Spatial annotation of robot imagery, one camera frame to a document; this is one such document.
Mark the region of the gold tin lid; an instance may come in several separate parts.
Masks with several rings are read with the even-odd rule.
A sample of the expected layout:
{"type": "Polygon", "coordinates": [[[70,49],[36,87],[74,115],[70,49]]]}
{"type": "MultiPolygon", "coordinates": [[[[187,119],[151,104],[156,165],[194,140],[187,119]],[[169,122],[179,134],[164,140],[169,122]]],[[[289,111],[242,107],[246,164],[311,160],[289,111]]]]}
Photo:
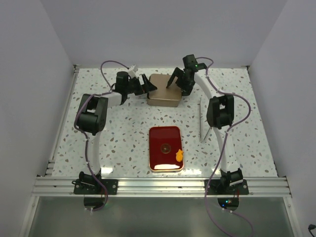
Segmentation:
{"type": "Polygon", "coordinates": [[[181,89],[175,84],[175,82],[173,82],[169,88],[166,88],[169,78],[170,75],[151,74],[149,81],[158,89],[150,92],[150,94],[155,98],[158,98],[159,95],[163,94],[182,94],[181,89]]]}

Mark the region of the metal tongs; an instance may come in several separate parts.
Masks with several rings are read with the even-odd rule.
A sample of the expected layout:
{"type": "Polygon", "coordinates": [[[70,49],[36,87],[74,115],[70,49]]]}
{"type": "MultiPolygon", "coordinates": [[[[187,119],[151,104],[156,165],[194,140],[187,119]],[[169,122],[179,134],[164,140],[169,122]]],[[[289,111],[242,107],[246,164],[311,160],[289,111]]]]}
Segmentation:
{"type": "Polygon", "coordinates": [[[199,140],[201,143],[205,142],[208,138],[211,127],[207,122],[207,109],[208,109],[208,99],[205,96],[199,99],[199,140]]]}

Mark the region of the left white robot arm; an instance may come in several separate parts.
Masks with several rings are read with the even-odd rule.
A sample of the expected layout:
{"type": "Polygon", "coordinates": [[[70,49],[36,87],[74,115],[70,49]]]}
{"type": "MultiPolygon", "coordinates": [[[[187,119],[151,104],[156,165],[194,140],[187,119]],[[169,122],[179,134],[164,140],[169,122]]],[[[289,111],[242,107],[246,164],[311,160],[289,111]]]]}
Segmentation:
{"type": "Polygon", "coordinates": [[[102,94],[84,94],[77,111],[74,129],[85,136],[84,159],[88,173],[79,173],[75,182],[77,189],[87,189],[92,194],[107,190],[102,182],[99,146],[101,132],[107,120],[108,108],[125,103],[129,94],[136,96],[148,94],[158,88],[152,84],[145,74],[137,76],[135,72],[119,71],[116,82],[109,92],[102,94]]]}

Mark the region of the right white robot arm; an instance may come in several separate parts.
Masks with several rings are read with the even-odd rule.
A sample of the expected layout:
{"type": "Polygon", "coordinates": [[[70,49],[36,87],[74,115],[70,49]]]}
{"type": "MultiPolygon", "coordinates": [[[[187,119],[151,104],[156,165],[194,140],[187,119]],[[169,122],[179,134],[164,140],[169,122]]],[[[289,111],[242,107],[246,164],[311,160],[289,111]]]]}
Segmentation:
{"type": "Polygon", "coordinates": [[[184,68],[176,67],[166,84],[166,88],[171,87],[175,82],[181,89],[182,96],[189,96],[195,84],[198,84],[208,99],[206,120],[208,125],[214,130],[218,146],[220,149],[219,166],[221,177],[215,183],[209,183],[215,193],[231,194],[237,186],[243,183],[243,174],[237,161],[234,145],[231,137],[227,134],[233,125],[235,118],[234,96],[229,93],[219,92],[216,85],[208,79],[204,79],[197,74],[200,70],[206,70],[205,63],[198,63],[193,54],[183,58],[184,68]]]}

